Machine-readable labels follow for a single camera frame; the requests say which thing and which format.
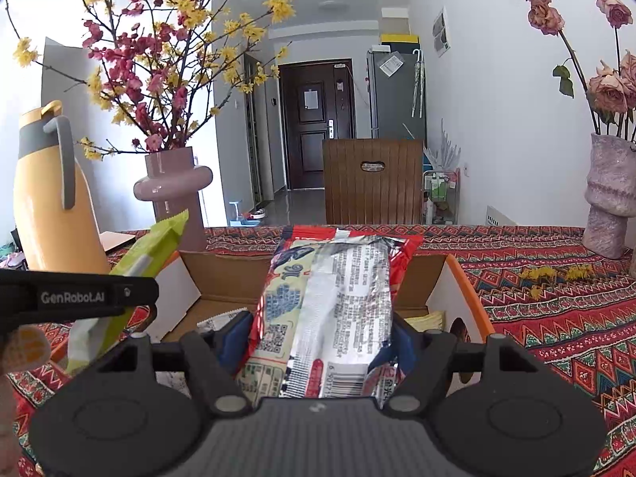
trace chair backrest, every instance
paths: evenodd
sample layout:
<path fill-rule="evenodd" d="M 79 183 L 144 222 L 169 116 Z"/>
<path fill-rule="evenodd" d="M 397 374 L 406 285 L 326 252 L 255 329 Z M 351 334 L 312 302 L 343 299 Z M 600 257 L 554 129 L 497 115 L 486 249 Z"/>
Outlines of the chair backrest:
<path fill-rule="evenodd" d="M 325 140 L 328 224 L 420 224 L 422 140 Z"/>

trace gray refrigerator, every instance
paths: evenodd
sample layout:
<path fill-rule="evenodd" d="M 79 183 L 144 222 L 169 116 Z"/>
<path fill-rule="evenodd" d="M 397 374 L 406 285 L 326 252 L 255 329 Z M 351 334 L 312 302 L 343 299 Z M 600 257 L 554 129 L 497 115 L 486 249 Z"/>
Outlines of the gray refrigerator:
<path fill-rule="evenodd" d="M 424 144 L 426 144 L 426 85 L 424 85 L 422 118 L 420 118 L 419 89 L 415 115 L 411 117 L 417 55 L 400 54 L 404 64 L 390 77 L 379 67 L 380 62 L 389 55 L 388 52 L 370 51 L 366 57 L 369 72 L 371 137 L 415 138 L 424 140 Z"/>

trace flower vase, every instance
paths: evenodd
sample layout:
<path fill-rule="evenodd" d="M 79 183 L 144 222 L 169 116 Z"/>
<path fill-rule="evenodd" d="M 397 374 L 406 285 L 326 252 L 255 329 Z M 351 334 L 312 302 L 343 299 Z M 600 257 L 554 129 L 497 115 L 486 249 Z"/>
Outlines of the flower vase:
<path fill-rule="evenodd" d="M 192 147 L 148 154 L 145 167 L 148 176 L 135 183 L 135 197 L 152 201 L 157 221 L 188 210 L 190 218 L 179 250 L 205 251 L 206 234 L 198 191 L 212 182 L 212 170 L 195 165 Z"/>
<path fill-rule="evenodd" d="M 606 258 L 622 255 L 627 219 L 636 217 L 636 145 L 618 136 L 592 136 L 583 245 Z"/>

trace gray bottle handle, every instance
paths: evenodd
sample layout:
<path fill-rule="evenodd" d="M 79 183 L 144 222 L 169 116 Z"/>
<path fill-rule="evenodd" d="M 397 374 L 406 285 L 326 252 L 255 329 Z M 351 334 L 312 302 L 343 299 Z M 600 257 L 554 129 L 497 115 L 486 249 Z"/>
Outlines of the gray bottle handle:
<path fill-rule="evenodd" d="M 70 210 L 75 206 L 75 152 L 71 122 L 66 116 L 56 116 L 44 125 L 44 132 L 57 132 L 60 144 L 60 161 L 62 162 L 62 208 Z"/>

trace table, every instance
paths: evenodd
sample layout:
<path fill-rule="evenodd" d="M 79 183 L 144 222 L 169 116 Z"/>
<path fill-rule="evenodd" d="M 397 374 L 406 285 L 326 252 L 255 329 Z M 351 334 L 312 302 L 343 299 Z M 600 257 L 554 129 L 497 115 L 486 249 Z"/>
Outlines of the table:
<path fill-rule="evenodd" d="M 344 226 L 383 235 L 423 235 L 417 255 L 456 256 L 495 331 L 513 336 L 602 411 L 609 435 L 595 474 L 636 475 L 636 280 L 627 274 L 631 250 L 608 260 L 581 244 L 578 227 Z M 207 231 L 219 254 L 272 254 L 282 227 L 224 227 Z M 134 232 L 138 237 L 144 232 Z M 111 261 L 123 256 L 114 253 Z M 583 267 L 583 280 L 568 270 Z M 529 271 L 549 267 L 550 277 Z M 50 365 L 12 378 L 20 400 L 21 464 L 33 466 L 28 420 L 34 407 L 66 378 Z M 27 470 L 21 475 L 27 476 Z"/>

